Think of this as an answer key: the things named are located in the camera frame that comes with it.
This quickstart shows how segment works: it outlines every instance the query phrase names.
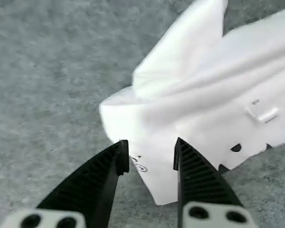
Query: carpet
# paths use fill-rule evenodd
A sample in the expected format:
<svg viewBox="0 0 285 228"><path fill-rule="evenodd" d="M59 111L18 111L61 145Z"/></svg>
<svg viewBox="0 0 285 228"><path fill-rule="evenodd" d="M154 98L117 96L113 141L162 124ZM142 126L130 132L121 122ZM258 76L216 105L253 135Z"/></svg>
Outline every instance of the carpet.
<svg viewBox="0 0 285 228"><path fill-rule="evenodd" d="M36 206L111 143L98 105L131 73L190 0L0 0L0 222ZM230 0L225 33L285 8ZM261 228L285 228L285 146L224 175ZM177 227L139 174L120 178L109 227Z"/></svg>

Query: white cloth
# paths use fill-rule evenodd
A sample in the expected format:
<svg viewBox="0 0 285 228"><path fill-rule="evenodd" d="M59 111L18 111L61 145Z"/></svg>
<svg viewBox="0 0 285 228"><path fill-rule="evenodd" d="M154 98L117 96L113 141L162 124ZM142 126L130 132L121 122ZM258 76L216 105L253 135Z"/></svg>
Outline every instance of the white cloth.
<svg viewBox="0 0 285 228"><path fill-rule="evenodd" d="M222 36L227 3L195 1L136 68L133 85L100 104L107 136L129 141L158 205L177 201L178 137L217 169L285 143L285 10Z"/></svg>

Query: screw hole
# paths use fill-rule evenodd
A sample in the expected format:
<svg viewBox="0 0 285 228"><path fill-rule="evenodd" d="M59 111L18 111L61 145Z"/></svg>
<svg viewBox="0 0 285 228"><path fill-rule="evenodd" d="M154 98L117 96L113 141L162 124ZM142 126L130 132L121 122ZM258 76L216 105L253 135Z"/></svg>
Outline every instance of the screw hole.
<svg viewBox="0 0 285 228"><path fill-rule="evenodd" d="M209 218L209 213L204 208L201 208L201 207L192 207L189 210L189 215L197 219L208 219Z"/></svg>
<svg viewBox="0 0 285 228"><path fill-rule="evenodd" d="M66 217L60 220L56 226L56 228L75 228L76 220L72 217Z"/></svg>
<svg viewBox="0 0 285 228"><path fill-rule="evenodd" d="M37 214L27 216L21 223L21 228L36 228L41 221L41 217Z"/></svg>
<svg viewBox="0 0 285 228"><path fill-rule="evenodd" d="M244 215L236 212L236 211L229 211L226 215L229 221L237 222L237 223L246 223L247 219Z"/></svg>

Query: white tag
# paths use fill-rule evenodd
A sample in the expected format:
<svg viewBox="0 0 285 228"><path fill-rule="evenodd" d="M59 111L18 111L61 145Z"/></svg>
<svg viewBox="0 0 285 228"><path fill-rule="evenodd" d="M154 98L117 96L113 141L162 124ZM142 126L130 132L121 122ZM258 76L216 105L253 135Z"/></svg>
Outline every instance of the white tag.
<svg viewBox="0 0 285 228"><path fill-rule="evenodd" d="M278 117L279 109L267 102L255 100L247 107L248 113L260 123L268 123Z"/></svg>

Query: floor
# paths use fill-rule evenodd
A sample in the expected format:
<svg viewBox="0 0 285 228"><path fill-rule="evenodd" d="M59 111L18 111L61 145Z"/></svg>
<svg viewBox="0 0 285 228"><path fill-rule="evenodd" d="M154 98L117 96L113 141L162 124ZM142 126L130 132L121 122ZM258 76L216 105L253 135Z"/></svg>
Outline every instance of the floor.
<svg viewBox="0 0 285 228"><path fill-rule="evenodd" d="M0 222L37 205L110 142L98 105L131 73L190 0L0 0ZM225 32L285 8L230 0ZM224 175L261 228L285 228L285 146ZM110 227L175 228L131 165Z"/></svg>

